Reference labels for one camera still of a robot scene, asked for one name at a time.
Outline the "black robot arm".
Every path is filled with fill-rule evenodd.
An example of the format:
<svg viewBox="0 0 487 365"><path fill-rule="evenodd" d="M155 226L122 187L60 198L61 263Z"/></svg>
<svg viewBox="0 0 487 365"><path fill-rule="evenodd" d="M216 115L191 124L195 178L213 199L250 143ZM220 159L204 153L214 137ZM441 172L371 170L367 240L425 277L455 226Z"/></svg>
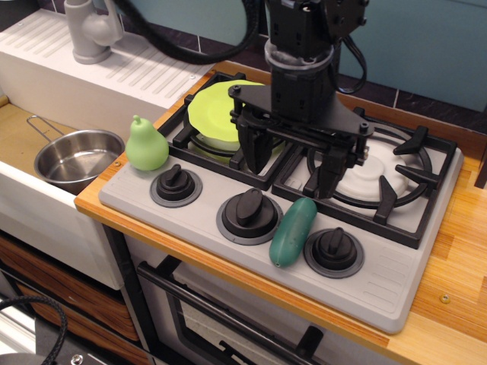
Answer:
<svg viewBox="0 0 487 365"><path fill-rule="evenodd" d="M347 109L336 92L339 50L366 22L368 2L269 1L271 69L267 86L234 86L231 121L247 167L260 173L275 138L322 154L316 198L331 198L348 168L366 158L373 128Z"/></svg>

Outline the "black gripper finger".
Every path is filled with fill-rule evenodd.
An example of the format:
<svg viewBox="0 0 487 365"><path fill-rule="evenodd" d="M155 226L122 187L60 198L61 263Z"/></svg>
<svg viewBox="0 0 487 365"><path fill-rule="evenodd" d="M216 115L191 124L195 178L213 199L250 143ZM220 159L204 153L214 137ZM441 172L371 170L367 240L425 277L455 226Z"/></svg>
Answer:
<svg viewBox="0 0 487 365"><path fill-rule="evenodd" d="M273 137L265 129L256 129L246 122L237 124L240 148L249 170L260 173L272 156Z"/></svg>
<svg viewBox="0 0 487 365"><path fill-rule="evenodd" d="M329 148L324 153L320 165L317 197L319 199L332 198L346 170L352 168L356 160L357 157L353 147L332 146Z"/></svg>

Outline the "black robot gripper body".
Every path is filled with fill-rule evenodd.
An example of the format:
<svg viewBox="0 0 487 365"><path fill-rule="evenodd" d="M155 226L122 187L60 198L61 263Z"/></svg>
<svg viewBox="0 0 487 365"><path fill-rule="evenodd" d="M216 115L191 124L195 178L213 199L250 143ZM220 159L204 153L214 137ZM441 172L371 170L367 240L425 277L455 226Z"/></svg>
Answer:
<svg viewBox="0 0 487 365"><path fill-rule="evenodd" d="M232 121L265 129L273 138L302 144L323 154L332 146L353 147L357 160L366 158L367 123L346 109L336 95L336 73L330 60L271 66L271 83L236 85Z"/></svg>

